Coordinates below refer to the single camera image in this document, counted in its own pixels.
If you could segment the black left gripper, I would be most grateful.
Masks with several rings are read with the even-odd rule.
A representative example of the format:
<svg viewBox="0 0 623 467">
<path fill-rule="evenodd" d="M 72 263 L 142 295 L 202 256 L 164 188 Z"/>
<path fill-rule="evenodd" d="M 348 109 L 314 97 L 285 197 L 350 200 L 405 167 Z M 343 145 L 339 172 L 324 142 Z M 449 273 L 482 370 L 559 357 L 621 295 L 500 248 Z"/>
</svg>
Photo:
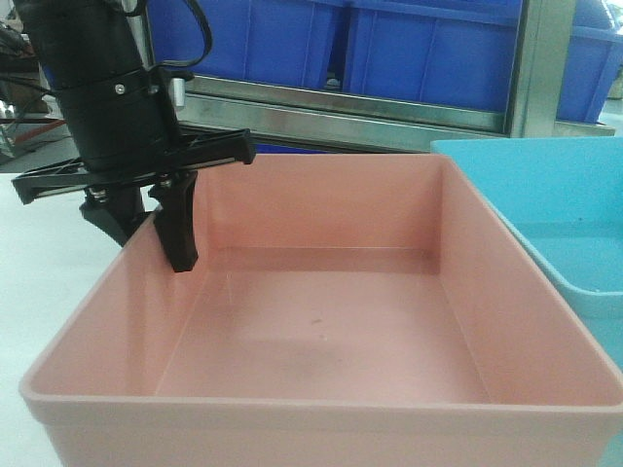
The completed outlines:
<svg viewBox="0 0 623 467">
<path fill-rule="evenodd" d="M 199 258 L 194 236 L 198 174 L 185 170 L 254 161 L 247 129 L 181 130 L 170 93 L 193 78 L 189 71 L 154 67 L 54 89 L 78 154 L 15 178 L 21 202 L 86 189 L 83 218 L 124 246 L 146 218 L 140 190 L 127 186 L 145 186 L 172 174 L 148 192 L 160 205 L 154 225 L 172 269 L 191 271 Z"/>
</svg>

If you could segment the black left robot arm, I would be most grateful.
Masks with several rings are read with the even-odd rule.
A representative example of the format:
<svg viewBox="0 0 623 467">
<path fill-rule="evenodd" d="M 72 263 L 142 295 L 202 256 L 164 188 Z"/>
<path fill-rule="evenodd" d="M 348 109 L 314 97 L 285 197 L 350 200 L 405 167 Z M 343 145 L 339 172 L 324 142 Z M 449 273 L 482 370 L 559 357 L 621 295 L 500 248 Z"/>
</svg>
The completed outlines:
<svg viewBox="0 0 623 467">
<path fill-rule="evenodd" d="M 200 169 L 250 164 L 246 129 L 186 133 L 169 93 L 193 77 L 192 62 L 146 66 L 118 1 L 19 1 L 18 15 L 76 145 L 75 158 L 28 170 L 14 188 L 23 203 L 83 191 L 83 217 L 125 244 L 145 219 L 140 190 L 159 203 L 155 227 L 177 272 L 198 259 L 194 190 Z"/>
</svg>

